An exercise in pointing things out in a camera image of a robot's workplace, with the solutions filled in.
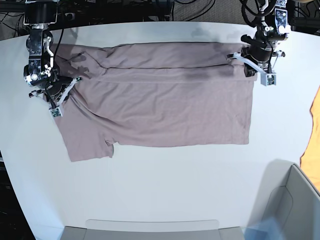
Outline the mauve pink T-shirt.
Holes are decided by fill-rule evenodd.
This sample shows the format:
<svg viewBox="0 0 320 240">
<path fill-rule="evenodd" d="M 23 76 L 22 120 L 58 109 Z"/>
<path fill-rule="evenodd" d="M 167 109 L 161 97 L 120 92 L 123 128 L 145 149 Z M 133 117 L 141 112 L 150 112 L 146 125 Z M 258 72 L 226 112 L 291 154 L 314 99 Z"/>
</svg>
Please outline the mauve pink T-shirt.
<svg viewBox="0 0 320 240">
<path fill-rule="evenodd" d="M 114 144 L 181 147 L 249 142 L 253 87 L 240 44 L 61 44 L 55 61 L 76 83 L 56 125 L 73 162 L 112 157 Z"/>
</svg>

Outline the orange cloth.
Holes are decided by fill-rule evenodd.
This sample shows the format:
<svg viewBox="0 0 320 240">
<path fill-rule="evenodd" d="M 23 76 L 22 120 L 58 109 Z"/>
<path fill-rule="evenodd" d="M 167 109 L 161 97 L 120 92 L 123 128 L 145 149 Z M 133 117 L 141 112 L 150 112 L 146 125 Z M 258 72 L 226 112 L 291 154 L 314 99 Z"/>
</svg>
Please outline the orange cloth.
<svg viewBox="0 0 320 240">
<path fill-rule="evenodd" d="M 300 158 L 300 168 L 315 188 L 320 191 L 320 89 L 315 95 L 310 113 L 312 131 L 306 150 Z"/>
</svg>

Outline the grey plastic bin right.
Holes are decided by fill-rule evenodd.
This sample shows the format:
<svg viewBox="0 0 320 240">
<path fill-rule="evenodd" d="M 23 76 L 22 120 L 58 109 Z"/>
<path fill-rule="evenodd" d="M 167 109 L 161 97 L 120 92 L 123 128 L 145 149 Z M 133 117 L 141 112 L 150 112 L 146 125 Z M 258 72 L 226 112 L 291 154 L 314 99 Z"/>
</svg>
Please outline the grey plastic bin right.
<svg viewBox="0 0 320 240">
<path fill-rule="evenodd" d="M 270 194 L 262 220 L 271 217 L 280 222 L 285 240 L 320 238 L 320 192 L 295 164 L 285 185 Z"/>
</svg>

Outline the grey tray bottom edge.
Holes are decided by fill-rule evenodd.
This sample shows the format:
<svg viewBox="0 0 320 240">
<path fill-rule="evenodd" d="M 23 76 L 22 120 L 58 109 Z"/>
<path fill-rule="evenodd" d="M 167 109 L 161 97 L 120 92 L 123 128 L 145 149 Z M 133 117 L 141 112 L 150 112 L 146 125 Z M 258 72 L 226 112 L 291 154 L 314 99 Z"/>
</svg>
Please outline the grey tray bottom edge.
<svg viewBox="0 0 320 240">
<path fill-rule="evenodd" d="M 89 219 L 66 226 L 62 240 L 243 240 L 239 226 L 219 228 L 218 220 L 138 222 Z"/>
</svg>

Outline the blue cloth in bin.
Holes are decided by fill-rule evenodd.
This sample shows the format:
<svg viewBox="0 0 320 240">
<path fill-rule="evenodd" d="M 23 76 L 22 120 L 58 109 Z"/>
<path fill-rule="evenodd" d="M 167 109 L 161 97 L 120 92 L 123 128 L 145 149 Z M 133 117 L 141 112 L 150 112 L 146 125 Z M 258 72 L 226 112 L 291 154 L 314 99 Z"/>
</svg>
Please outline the blue cloth in bin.
<svg viewBox="0 0 320 240">
<path fill-rule="evenodd" d="M 270 217 L 243 230 L 245 240 L 285 240 L 282 226 L 275 217 Z"/>
</svg>

